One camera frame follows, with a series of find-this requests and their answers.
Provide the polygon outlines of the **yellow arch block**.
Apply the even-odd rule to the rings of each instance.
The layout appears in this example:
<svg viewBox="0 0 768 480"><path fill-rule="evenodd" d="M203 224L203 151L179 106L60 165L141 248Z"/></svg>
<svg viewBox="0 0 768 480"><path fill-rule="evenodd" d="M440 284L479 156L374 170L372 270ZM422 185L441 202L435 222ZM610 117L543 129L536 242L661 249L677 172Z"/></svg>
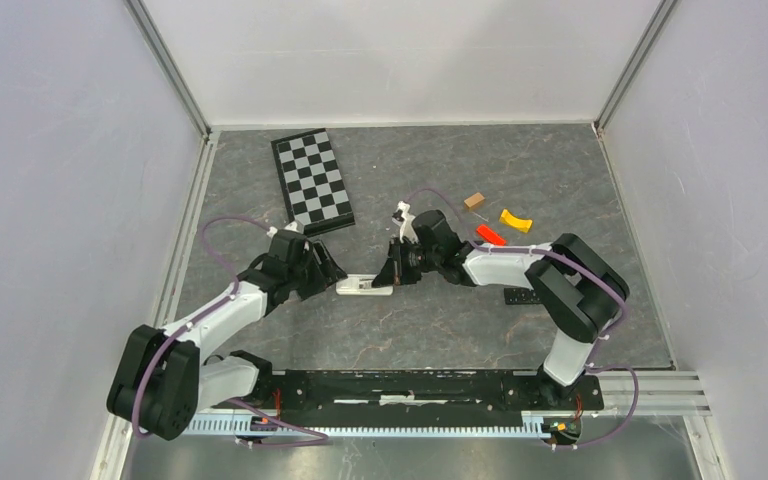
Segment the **yellow arch block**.
<svg viewBox="0 0 768 480"><path fill-rule="evenodd" d="M529 233L533 226L532 219L518 217L508 209L502 210L499 216L499 222L509 228L525 234Z"/></svg>

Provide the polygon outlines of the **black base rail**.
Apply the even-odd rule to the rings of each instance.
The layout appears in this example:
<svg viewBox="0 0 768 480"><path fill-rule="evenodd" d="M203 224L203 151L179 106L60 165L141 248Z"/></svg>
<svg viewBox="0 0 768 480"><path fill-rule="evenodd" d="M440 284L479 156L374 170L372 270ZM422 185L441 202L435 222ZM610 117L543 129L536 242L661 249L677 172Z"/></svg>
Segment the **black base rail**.
<svg viewBox="0 0 768 480"><path fill-rule="evenodd" d="M572 417L601 411L597 377L555 387L535 371L285 370L244 402L307 428L513 427L524 412Z"/></svg>

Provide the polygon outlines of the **black remote control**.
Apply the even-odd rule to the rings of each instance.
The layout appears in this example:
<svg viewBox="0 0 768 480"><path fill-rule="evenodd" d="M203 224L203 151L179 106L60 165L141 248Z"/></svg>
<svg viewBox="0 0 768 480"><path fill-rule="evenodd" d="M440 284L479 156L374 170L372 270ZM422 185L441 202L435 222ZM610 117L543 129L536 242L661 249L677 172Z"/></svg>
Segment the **black remote control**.
<svg viewBox="0 0 768 480"><path fill-rule="evenodd" d="M528 288L507 287L503 289L504 303L509 306L515 305L540 305L541 300L538 294Z"/></svg>

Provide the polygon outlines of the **brown wooden block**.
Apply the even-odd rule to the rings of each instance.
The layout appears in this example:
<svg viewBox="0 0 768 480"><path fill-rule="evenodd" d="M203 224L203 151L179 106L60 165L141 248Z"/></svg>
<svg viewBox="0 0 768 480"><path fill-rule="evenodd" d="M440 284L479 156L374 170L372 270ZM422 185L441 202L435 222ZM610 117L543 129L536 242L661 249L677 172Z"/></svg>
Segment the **brown wooden block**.
<svg viewBox="0 0 768 480"><path fill-rule="evenodd" d="M483 205L485 201L486 201L486 197L482 193L476 192L470 195L469 197L465 198L463 200L463 205L467 211L472 211L480 207L481 205Z"/></svg>

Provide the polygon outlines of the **checkered chess board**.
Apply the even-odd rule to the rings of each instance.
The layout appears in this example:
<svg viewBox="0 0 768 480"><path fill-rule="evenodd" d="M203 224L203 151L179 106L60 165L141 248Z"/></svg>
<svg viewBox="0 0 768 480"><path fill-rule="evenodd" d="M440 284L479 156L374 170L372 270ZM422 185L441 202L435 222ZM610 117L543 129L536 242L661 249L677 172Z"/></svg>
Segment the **checkered chess board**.
<svg viewBox="0 0 768 480"><path fill-rule="evenodd" d="M355 224L354 209L326 129L271 142L288 218L312 237Z"/></svg>

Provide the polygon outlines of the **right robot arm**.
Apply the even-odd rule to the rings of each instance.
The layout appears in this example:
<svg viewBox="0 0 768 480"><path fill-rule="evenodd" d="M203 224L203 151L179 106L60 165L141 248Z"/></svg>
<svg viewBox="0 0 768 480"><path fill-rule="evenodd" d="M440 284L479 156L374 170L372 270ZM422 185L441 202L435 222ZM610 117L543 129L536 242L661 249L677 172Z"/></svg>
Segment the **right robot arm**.
<svg viewBox="0 0 768 480"><path fill-rule="evenodd" d="M439 210L400 210L393 220L399 232L372 287L413 285L436 272L457 286L532 291L557 328L538 369L538 396L551 408L577 396L600 338L628 313L628 284L605 260L571 233L550 243L498 246L461 239Z"/></svg>

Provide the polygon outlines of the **red rectangular block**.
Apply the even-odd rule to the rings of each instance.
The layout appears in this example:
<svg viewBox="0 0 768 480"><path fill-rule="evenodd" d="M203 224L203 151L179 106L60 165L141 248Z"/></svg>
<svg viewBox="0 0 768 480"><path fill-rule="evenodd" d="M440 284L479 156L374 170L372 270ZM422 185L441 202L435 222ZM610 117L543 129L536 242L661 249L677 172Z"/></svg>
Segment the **red rectangular block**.
<svg viewBox="0 0 768 480"><path fill-rule="evenodd" d="M486 243L494 246L506 246L507 241L495 230L486 224L480 224L475 228L476 234Z"/></svg>

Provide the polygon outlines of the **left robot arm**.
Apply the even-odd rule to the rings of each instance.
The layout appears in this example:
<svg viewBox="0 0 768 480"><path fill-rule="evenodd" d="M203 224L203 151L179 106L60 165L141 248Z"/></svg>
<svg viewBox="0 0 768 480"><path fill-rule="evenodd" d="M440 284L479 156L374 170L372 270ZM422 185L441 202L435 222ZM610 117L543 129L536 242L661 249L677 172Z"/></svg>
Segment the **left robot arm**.
<svg viewBox="0 0 768 480"><path fill-rule="evenodd" d="M257 408L272 399L266 362L243 354L208 358L292 293L306 300L348 275L322 242L290 229L271 227L268 235L267 252L208 304L163 328L141 325L130 333L106 409L129 421L134 433L173 440L209 407L241 399Z"/></svg>

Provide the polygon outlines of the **white remote control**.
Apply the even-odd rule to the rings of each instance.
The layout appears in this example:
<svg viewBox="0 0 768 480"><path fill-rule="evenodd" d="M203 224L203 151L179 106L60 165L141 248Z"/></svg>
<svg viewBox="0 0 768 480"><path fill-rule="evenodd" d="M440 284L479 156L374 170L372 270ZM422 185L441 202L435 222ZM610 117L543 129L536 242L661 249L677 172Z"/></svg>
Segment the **white remote control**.
<svg viewBox="0 0 768 480"><path fill-rule="evenodd" d="M373 275L349 274L345 279L336 283L336 293L342 296L390 296L392 286L373 287Z"/></svg>

